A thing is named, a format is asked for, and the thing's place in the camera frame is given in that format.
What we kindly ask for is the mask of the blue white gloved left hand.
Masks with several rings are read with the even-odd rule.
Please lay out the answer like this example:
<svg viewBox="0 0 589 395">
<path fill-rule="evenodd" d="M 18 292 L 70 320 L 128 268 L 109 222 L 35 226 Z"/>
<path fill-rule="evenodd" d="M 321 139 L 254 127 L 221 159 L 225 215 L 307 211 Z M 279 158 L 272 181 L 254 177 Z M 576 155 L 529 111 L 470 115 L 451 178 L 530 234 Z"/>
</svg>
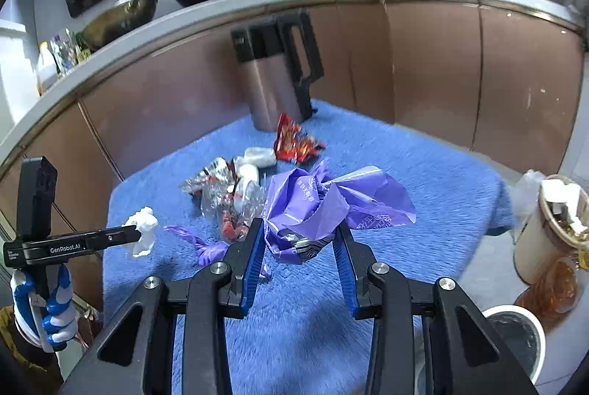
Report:
<svg viewBox="0 0 589 395">
<path fill-rule="evenodd" d="M 72 277 L 66 264 L 57 269 L 55 281 L 47 298 L 37 293 L 33 277 L 23 270 L 16 269 L 10 281 L 18 333 L 47 353 L 63 350 L 78 331 Z"/>
</svg>

